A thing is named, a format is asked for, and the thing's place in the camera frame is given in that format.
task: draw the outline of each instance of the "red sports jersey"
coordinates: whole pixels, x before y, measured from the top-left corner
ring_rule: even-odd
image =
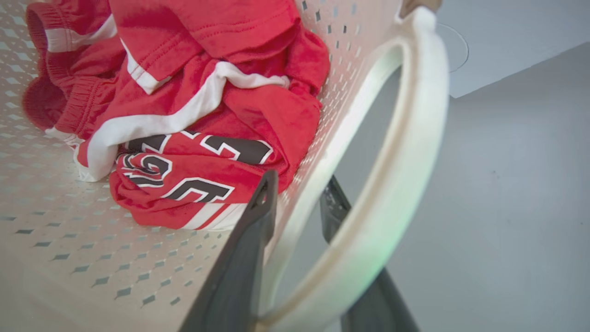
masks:
[[[313,140],[328,53],[291,0],[62,0],[27,21],[27,115],[75,148],[82,180],[110,173],[140,224],[231,227]]]

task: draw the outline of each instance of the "perforated basket wall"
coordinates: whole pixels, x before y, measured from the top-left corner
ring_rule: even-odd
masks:
[[[361,3],[297,4],[304,23],[328,45],[332,68],[320,95],[316,140],[280,197],[282,220],[293,213],[299,184],[321,157],[379,25],[370,20],[376,11]],[[37,58],[24,9],[15,0],[0,4],[0,327],[172,331],[228,233],[138,226],[113,202],[107,182],[77,180],[71,149],[34,128],[21,111]]]

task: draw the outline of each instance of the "diamond-shaped hole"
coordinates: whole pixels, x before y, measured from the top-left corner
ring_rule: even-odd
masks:
[[[74,271],[72,273],[80,273],[80,272],[86,272],[88,271],[88,268],[90,267],[90,264],[88,265],[81,265],[81,266],[76,266],[74,268]]]
[[[128,270],[129,268],[131,268],[131,263],[121,264],[121,265],[119,265],[119,269],[117,270],[117,272],[123,271],[123,270]]]
[[[117,291],[117,297],[115,297],[115,299],[118,299],[120,297],[125,297],[129,294],[131,294],[131,287],[120,289]]]
[[[109,276],[105,276],[103,278],[98,278],[95,280],[94,285],[92,285],[92,287],[99,286],[99,285],[106,285],[109,282],[109,279],[110,279]]]
[[[148,280],[148,279],[149,279],[149,272],[146,272],[146,273],[138,275],[136,282],[140,282],[140,281],[144,281],[144,280]]]
[[[53,257],[54,261],[64,261],[70,257],[69,253],[62,253]]]
[[[46,241],[46,242],[37,242],[35,243],[35,247],[42,247],[42,248],[46,248],[49,247],[49,245],[51,244],[52,241]]]
[[[142,300],[143,305],[156,301],[156,295],[150,295]]]

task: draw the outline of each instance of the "gray floor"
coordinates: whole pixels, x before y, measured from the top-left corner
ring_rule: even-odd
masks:
[[[584,44],[451,99],[431,182],[388,263],[421,330],[590,331],[588,59]],[[394,101],[381,93],[336,172],[353,202]],[[279,297],[325,247],[316,209]]]

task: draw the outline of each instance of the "basket handle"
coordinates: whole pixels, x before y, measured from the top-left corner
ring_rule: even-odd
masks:
[[[390,39],[369,55],[378,59],[371,69],[377,76],[392,73],[403,59],[383,147],[330,246],[289,298],[261,317],[259,331],[325,327],[365,292],[397,247],[426,188],[443,137],[448,60],[435,27],[434,13],[419,6],[405,18],[396,18]],[[366,103],[363,94],[368,95],[361,89],[351,107]]]

